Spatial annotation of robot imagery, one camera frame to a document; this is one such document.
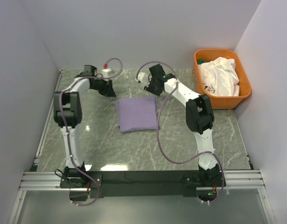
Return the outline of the purple t shirt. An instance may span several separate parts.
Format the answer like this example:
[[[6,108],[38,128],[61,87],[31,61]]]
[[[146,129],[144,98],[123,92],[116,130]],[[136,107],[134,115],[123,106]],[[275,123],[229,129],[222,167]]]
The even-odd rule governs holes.
[[[157,103],[155,96],[119,99],[116,109],[120,132],[157,130]]]

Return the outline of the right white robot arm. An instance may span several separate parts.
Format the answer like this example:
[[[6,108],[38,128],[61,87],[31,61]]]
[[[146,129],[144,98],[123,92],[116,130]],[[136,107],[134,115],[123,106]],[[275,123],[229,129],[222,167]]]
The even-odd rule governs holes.
[[[214,113],[210,98],[206,94],[198,94],[181,83],[175,75],[166,74],[160,64],[149,68],[151,77],[148,79],[148,86],[144,89],[156,96],[162,92],[168,93],[165,102],[170,96],[176,98],[185,106],[185,121],[196,139],[198,154],[185,161],[173,161],[165,155],[159,137],[159,130],[156,130],[156,138],[159,150],[166,160],[174,164],[185,164],[198,158],[199,182],[203,186],[211,186],[218,183],[218,179],[225,186],[224,170],[218,157],[215,155],[212,128]]]

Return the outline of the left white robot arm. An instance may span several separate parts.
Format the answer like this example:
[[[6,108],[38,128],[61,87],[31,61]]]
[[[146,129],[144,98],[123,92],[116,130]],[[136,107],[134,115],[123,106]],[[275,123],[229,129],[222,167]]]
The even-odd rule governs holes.
[[[54,93],[54,121],[62,132],[66,153],[66,167],[61,172],[64,183],[78,188],[94,183],[99,187],[98,180],[94,180],[86,172],[85,162],[80,154],[79,128],[83,117],[80,96],[88,90],[95,90],[102,96],[115,97],[113,77],[116,74],[107,63],[100,73],[96,67],[85,65],[72,84]]]

